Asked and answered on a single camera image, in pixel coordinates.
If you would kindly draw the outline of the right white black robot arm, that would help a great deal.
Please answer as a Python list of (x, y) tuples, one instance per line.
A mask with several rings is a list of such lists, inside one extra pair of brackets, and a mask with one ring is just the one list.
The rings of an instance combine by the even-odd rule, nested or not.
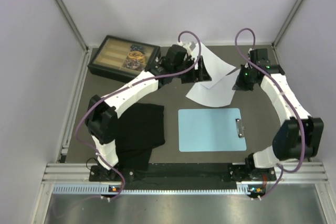
[(280, 128), (272, 145), (245, 159), (245, 174), (258, 179), (267, 169), (285, 162), (317, 155), (324, 122), (312, 117), (292, 92), (280, 65), (271, 65), (268, 50), (250, 49), (248, 62), (241, 65), (233, 90), (252, 91), (259, 85), (277, 112)]

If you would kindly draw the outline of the light blue clipboard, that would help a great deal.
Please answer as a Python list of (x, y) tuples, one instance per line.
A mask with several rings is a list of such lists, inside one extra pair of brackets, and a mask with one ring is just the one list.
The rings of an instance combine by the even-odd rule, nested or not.
[(180, 109), (180, 152), (242, 152), (247, 149), (240, 109)]

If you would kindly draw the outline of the white paper sheet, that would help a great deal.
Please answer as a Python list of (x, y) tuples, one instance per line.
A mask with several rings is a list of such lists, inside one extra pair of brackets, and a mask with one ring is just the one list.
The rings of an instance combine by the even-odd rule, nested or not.
[(194, 87), (204, 87), (210, 89), (220, 80), (222, 80), (227, 74), (236, 69), (235, 66), (228, 64), (212, 51), (210, 51), (203, 43), (201, 43), (201, 51), (206, 71), (212, 80), (197, 82), (194, 84)]
[(200, 83), (192, 86), (186, 97), (200, 105), (219, 108), (231, 104), (235, 90), (233, 86), (239, 75), (239, 71), (224, 76), (211, 88), (206, 88)]

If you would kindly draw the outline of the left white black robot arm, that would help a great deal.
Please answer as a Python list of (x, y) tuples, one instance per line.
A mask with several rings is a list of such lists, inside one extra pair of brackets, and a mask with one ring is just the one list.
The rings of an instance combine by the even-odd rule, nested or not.
[(191, 44), (182, 42), (172, 45), (165, 56), (149, 60), (145, 69), (122, 88), (103, 97), (91, 98), (85, 125), (95, 143), (101, 174), (107, 180), (114, 180), (119, 174), (117, 125), (129, 107), (174, 78), (179, 78), (182, 83), (211, 81), (202, 55), (204, 45), (197, 43), (195, 54), (190, 47)]

